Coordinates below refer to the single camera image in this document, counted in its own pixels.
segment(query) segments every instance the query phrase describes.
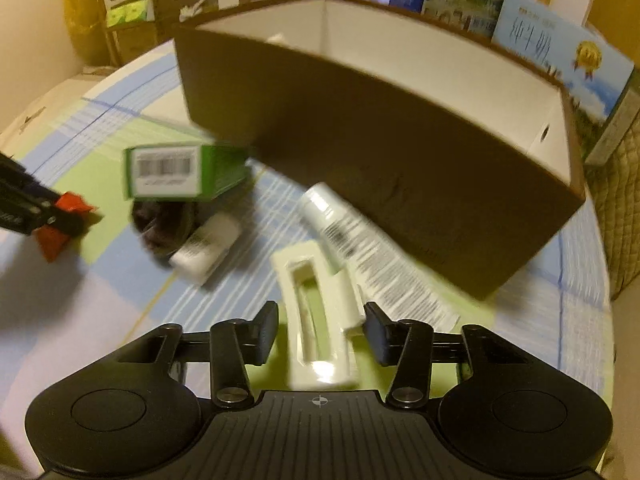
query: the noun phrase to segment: barcode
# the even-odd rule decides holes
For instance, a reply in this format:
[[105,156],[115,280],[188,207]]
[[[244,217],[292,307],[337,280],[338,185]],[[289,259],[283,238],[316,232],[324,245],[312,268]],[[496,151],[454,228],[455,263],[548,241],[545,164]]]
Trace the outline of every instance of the barcode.
[[324,234],[334,244],[338,251],[345,253],[347,258],[353,254],[354,249],[350,247],[349,235],[340,225],[338,225],[338,222],[331,224],[327,229],[325,229]]
[[187,176],[191,174],[191,157],[185,155],[165,158],[139,158],[139,176]]

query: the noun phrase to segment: plastic bag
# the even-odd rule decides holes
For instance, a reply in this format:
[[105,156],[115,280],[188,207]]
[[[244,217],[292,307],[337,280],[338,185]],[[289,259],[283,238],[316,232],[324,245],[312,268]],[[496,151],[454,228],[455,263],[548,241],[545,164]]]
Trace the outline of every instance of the plastic bag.
[[110,63],[109,51],[100,26],[102,12],[98,0],[63,0],[66,30],[76,52],[88,65]]

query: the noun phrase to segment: white plastic holder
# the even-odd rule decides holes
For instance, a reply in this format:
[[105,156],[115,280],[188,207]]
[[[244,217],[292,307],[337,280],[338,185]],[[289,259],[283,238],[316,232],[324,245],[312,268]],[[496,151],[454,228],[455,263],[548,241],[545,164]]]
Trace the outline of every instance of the white plastic holder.
[[[332,273],[320,245],[308,241],[271,257],[287,313],[289,386],[294,390],[331,390],[358,380],[350,333],[364,323],[364,306],[348,267]],[[315,279],[322,299],[328,351],[320,355],[317,323],[303,282]]]

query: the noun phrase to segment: black robotic gripper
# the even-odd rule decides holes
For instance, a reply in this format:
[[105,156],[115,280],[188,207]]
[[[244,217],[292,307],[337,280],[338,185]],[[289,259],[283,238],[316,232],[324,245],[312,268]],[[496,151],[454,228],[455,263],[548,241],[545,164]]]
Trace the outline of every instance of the black robotic gripper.
[[[367,303],[364,332],[397,371],[377,391],[262,392],[278,331],[268,301],[252,321],[209,332],[159,326],[42,392],[25,427],[47,480],[597,479],[612,420],[600,397],[481,326],[434,333]],[[211,399],[184,386],[210,363]],[[430,399],[431,365],[459,383]]]

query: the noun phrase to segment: screw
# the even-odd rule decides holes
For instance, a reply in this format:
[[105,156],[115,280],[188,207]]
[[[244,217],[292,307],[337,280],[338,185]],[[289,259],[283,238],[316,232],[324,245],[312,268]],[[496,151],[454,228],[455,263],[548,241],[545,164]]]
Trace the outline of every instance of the screw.
[[235,386],[231,386],[229,388],[222,388],[216,392],[216,397],[218,400],[222,402],[227,402],[229,404],[237,404],[238,402],[242,402],[249,396],[249,393],[243,388],[236,388]]
[[403,404],[413,404],[414,402],[422,400],[422,398],[424,397],[424,395],[418,388],[414,388],[412,386],[396,388],[391,393],[391,396],[395,400],[397,400],[398,402],[402,402]]

